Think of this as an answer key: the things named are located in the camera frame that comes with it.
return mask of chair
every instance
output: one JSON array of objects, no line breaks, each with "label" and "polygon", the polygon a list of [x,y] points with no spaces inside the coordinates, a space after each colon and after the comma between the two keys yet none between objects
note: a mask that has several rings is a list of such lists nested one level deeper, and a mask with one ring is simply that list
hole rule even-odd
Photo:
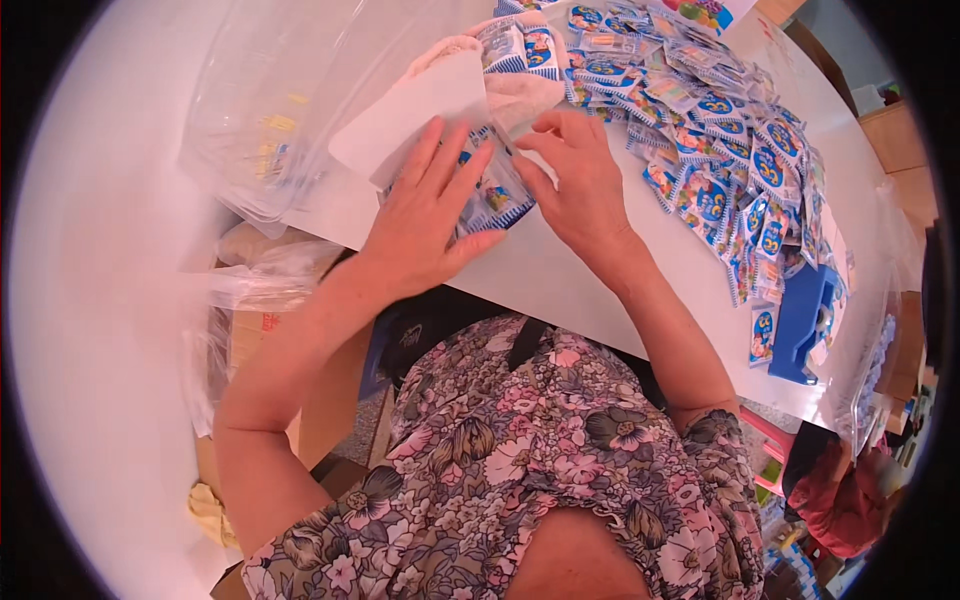
[{"label": "chair", "polygon": [[746,406],[740,406],[740,417],[750,425],[756,427],[760,433],[770,438],[770,440],[763,443],[763,451],[781,464],[777,481],[769,481],[761,475],[755,475],[754,480],[756,484],[783,497],[783,471],[786,468],[786,459],[790,456],[790,450],[793,448],[793,441],[797,438],[796,434],[783,431]]}]

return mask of white paper sheet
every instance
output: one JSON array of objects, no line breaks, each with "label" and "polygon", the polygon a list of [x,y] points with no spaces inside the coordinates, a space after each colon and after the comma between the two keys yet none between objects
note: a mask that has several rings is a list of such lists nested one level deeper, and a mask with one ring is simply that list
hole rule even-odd
[{"label": "white paper sheet", "polygon": [[466,119],[477,129],[491,121],[480,53],[438,60],[388,91],[330,139],[329,151],[383,190],[396,178],[423,126],[436,115]]}]

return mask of blue stand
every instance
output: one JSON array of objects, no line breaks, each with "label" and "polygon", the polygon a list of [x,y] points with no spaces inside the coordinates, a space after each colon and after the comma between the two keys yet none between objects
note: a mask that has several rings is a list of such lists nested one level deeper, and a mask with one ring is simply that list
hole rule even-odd
[{"label": "blue stand", "polygon": [[836,272],[824,265],[819,270],[806,265],[786,280],[777,319],[774,359],[767,373],[804,385],[817,383],[817,377],[804,369],[806,356],[817,342],[820,306],[833,306],[836,285]]}]

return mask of pink floral pattern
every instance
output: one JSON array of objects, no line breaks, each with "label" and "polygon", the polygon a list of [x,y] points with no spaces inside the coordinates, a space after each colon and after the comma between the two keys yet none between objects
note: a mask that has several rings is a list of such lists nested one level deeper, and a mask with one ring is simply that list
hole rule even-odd
[{"label": "pink floral pattern", "polygon": [[757,598],[754,476],[734,415],[679,434],[605,348],[547,328],[509,371],[524,317],[490,319],[407,374],[384,464],[243,566],[256,598],[502,597],[540,520],[613,516],[653,598]]}]

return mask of pile of snack packets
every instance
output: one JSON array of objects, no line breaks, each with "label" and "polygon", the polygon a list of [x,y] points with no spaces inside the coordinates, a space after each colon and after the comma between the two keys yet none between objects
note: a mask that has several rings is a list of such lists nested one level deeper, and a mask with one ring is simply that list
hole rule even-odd
[{"label": "pile of snack packets", "polygon": [[[494,14],[553,3],[499,0]],[[647,161],[643,178],[660,206],[727,266],[733,305],[763,302],[751,366],[770,362],[777,311],[767,303],[780,304],[784,282],[804,265],[836,271],[821,223],[824,162],[804,122],[778,104],[769,73],[663,6],[571,6],[567,27],[567,100],[626,127],[627,150]],[[847,294],[840,290],[841,304]],[[831,318],[822,328],[834,326]],[[828,345],[831,332],[822,333]]]}]

